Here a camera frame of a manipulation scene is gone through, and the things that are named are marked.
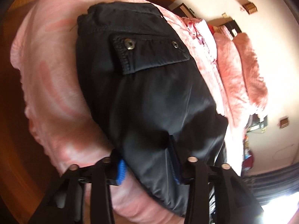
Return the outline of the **white pink striped cloth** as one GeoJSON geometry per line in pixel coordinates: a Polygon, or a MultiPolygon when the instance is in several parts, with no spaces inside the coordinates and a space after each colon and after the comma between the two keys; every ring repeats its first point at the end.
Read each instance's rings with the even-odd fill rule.
{"type": "Polygon", "coordinates": [[[202,18],[182,18],[184,24],[203,47],[205,55],[211,63],[217,59],[217,48],[212,32],[207,22],[202,18]]]}

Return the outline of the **dark red cloth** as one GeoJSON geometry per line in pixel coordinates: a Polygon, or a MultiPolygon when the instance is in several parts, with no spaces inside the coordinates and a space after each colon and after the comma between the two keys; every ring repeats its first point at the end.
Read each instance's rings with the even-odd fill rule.
{"type": "Polygon", "coordinates": [[[254,165],[254,154],[251,150],[245,154],[244,161],[242,163],[242,175],[244,175],[246,172],[248,172],[250,169],[253,168],[254,165]]]}

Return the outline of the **wooden wall switch plate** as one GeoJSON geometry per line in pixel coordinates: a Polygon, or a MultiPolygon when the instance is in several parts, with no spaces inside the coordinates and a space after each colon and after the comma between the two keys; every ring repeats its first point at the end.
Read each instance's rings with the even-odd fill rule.
{"type": "Polygon", "coordinates": [[[285,117],[285,118],[280,119],[280,121],[279,121],[279,127],[280,128],[285,128],[287,126],[289,126],[289,118],[285,117]]]}

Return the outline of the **folded pink quilt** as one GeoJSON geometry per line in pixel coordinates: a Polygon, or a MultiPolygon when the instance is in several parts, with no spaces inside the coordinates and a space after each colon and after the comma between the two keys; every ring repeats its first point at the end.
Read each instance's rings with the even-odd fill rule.
{"type": "Polygon", "coordinates": [[[246,33],[239,33],[233,39],[221,33],[213,37],[233,125],[244,128],[249,116],[263,114],[268,103],[268,88],[260,74],[258,56],[246,33]]]}

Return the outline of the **dark wooden headboard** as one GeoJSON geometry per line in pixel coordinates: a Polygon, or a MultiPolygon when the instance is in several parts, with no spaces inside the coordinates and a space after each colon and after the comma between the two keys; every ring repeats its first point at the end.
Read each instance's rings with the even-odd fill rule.
{"type": "Polygon", "coordinates": [[[249,116],[249,120],[245,127],[245,132],[251,132],[255,130],[265,130],[268,126],[268,116],[266,115],[263,118],[259,118],[257,114],[249,116]]]}

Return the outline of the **dark patterned curtain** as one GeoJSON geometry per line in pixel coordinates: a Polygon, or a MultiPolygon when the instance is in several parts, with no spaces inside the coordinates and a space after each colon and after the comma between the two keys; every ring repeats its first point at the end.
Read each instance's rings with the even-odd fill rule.
{"type": "Polygon", "coordinates": [[[261,206],[298,192],[298,163],[259,175],[243,176],[243,181],[261,206]]]}

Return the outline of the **pink bed cover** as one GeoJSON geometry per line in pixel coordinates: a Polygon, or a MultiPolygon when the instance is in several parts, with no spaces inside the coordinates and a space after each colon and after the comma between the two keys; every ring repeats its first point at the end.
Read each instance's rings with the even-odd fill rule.
{"type": "MultiPolygon", "coordinates": [[[[44,147],[51,163],[64,173],[73,163],[93,165],[108,156],[111,145],[92,120],[80,89],[75,65],[77,17],[97,3],[145,0],[38,0],[20,25],[11,46],[10,61],[21,74],[29,131],[44,147]]],[[[216,65],[183,19],[155,5],[194,57],[215,102],[217,112],[229,120],[225,141],[228,162],[237,174],[243,158],[243,126],[235,129],[228,98],[216,65]]],[[[112,187],[117,214],[135,223],[184,223],[184,219],[154,201],[129,173],[112,187]]]]}

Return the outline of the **black pants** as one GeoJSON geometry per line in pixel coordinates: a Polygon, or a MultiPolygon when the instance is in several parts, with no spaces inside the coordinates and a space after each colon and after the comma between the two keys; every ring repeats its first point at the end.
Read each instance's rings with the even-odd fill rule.
{"type": "Polygon", "coordinates": [[[213,165],[227,119],[179,35],[150,3],[99,3],[78,17],[78,81],[93,120],[146,192],[184,216],[189,188],[170,150],[213,165]]]}

